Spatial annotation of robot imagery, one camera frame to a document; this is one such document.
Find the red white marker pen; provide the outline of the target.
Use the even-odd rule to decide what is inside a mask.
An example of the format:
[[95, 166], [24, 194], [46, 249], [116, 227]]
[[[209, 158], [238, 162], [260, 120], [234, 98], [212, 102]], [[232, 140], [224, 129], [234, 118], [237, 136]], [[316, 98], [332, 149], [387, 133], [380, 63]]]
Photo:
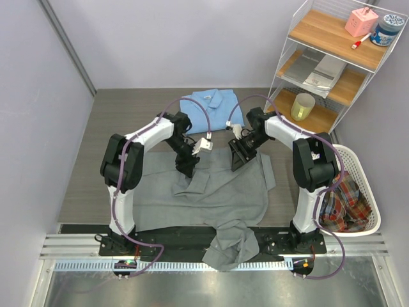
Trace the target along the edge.
[[361, 38], [359, 41], [355, 42], [351, 48], [355, 50], [358, 48], [363, 42], [365, 42], [369, 37], [371, 36], [371, 32], [369, 32], [367, 35], [365, 35], [363, 38]]

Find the white plastic laundry basket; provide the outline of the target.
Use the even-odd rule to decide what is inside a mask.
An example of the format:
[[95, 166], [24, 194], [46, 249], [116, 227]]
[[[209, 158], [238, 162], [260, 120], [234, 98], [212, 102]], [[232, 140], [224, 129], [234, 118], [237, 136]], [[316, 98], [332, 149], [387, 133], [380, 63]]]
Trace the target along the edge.
[[366, 197], [367, 201], [371, 206], [371, 216], [370, 220], [362, 232], [354, 232], [354, 233], [346, 233], [346, 232], [333, 232], [338, 237], [361, 237], [366, 235], [371, 235], [374, 232], [378, 231], [380, 227], [381, 217], [378, 210], [378, 206], [374, 199], [372, 190], [369, 186], [369, 182], [366, 178], [364, 170], [361, 166], [361, 163], [357, 157], [357, 155], [349, 148], [343, 145], [335, 145], [337, 151], [339, 152], [340, 156], [342, 157], [343, 164], [344, 164], [344, 171], [347, 171], [354, 181], [359, 186], [360, 191]]

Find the red plaid shirt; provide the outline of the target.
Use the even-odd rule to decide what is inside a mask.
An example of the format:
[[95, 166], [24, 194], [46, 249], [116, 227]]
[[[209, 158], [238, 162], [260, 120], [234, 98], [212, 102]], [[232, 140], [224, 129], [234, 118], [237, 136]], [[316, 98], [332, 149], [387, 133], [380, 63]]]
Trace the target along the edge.
[[325, 194], [319, 222], [332, 232], [362, 232], [371, 216], [371, 206], [352, 176], [345, 171], [341, 183]]

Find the blue white lidded jar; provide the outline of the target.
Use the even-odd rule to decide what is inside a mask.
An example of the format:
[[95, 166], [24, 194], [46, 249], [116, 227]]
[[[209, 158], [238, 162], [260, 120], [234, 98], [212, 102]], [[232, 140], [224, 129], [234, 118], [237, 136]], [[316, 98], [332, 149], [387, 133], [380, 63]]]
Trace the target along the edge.
[[370, 41], [381, 47], [388, 47], [405, 25], [405, 19], [399, 15], [384, 15], [370, 36]]

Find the grey booklet stack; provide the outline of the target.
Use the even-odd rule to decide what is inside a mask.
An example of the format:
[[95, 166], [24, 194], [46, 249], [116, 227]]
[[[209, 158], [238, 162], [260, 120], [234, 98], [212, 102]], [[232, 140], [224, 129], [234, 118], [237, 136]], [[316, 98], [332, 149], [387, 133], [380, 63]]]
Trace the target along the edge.
[[345, 67], [346, 62], [340, 59], [306, 48], [285, 69], [281, 78], [303, 90], [327, 98]]

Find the pink cube power socket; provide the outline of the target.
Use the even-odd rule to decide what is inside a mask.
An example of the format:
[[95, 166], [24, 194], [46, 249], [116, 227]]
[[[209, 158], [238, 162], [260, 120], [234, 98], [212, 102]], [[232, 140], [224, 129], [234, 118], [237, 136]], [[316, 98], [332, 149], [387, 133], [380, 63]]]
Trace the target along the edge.
[[378, 17], [370, 7], [359, 8], [351, 12], [344, 28], [352, 37], [366, 35], [371, 31]]

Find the yellow translucent cup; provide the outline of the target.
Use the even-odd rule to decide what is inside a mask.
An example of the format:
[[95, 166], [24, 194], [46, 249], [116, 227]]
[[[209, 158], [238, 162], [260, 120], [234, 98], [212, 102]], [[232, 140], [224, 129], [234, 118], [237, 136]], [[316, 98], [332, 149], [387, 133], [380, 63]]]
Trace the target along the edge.
[[315, 98], [308, 93], [296, 95], [291, 107], [290, 115], [295, 121], [305, 120], [315, 106]]

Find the grey long sleeve shirt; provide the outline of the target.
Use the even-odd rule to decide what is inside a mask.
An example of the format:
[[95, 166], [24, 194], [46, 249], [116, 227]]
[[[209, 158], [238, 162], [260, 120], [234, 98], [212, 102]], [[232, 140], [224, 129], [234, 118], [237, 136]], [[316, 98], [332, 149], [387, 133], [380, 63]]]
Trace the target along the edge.
[[175, 154], [148, 152], [143, 177], [135, 189], [133, 217], [138, 231], [172, 226], [211, 226], [216, 235], [203, 262], [230, 270], [259, 253], [251, 227], [268, 208], [275, 187], [270, 157], [259, 153], [231, 171], [228, 148], [204, 153], [192, 178], [175, 168]]

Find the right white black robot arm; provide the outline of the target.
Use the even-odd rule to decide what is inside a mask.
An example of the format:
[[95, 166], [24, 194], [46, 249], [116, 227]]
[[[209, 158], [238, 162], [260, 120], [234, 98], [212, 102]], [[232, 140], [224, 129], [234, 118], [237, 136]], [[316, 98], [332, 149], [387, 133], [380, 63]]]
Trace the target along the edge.
[[315, 134], [304, 130], [279, 113], [265, 113], [257, 107], [247, 113], [247, 119], [251, 130], [246, 135], [239, 124], [226, 122], [226, 128], [235, 135], [229, 141], [231, 170], [236, 171], [253, 160], [258, 148], [268, 140], [280, 141], [291, 150], [293, 177], [299, 194], [297, 210], [289, 224], [287, 245], [297, 253], [304, 252], [320, 235], [318, 210], [323, 195], [339, 174], [337, 151], [326, 132]]

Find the folded light blue shirt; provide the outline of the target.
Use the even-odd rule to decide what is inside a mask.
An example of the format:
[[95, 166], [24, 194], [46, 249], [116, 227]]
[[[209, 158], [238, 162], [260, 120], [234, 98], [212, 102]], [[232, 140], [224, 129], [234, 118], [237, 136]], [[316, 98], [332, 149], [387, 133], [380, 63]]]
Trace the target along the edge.
[[[224, 130], [232, 109], [237, 105], [238, 99], [233, 90], [205, 90], [194, 91], [187, 95], [198, 102], [207, 112], [210, 120], [211, 131]], [[189, 134], [199, 134], [208, 131], [208, 124], [203, 110], [190, 100], [180, 100], [180, 111], [185, 113], [192, 127], [187, 131]]]

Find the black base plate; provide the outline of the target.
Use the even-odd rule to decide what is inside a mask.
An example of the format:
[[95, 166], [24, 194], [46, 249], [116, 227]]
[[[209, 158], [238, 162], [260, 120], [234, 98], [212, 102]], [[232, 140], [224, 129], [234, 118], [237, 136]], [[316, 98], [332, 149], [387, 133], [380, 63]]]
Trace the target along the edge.
[[[266, 256], [301, 255], [313, 252], [324, 255], [327, 252], [324, 237], [319, 232], [297, 238], [288, 227], [252, 227], [259, 254]], [[131, 238], [139, 243], [130, 242], [124, 236], [113, 233], [96, 234], [94, 239], [100, 244], [100, 256], [140, 256], [142, 260], [153, 260], [160, 251], [165, 250], [161, 261], [200, 260], [210, 247], [216, 235], [212, 227], [169, 227], [143, 232], [132, 232]]]

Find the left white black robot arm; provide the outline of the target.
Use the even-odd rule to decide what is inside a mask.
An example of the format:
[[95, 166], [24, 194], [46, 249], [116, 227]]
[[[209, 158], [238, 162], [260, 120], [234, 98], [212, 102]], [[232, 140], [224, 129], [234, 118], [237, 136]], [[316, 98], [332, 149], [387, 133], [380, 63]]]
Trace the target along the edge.
[[122, 255], [131, 254], [136, 247], [134, 191], [143, 176], [145, 154], [157, 144], [166, 142], [176, 153], [176, 170], [191, 178], [199, 162], [199, 157], [193, 153], [194, 143], [185, 140], [185, 134], [191, 127], [185, 113], [163, 113], [135, 132], [110, 137], [100, 174], [108, 187], [111, 203], [107, 237]]

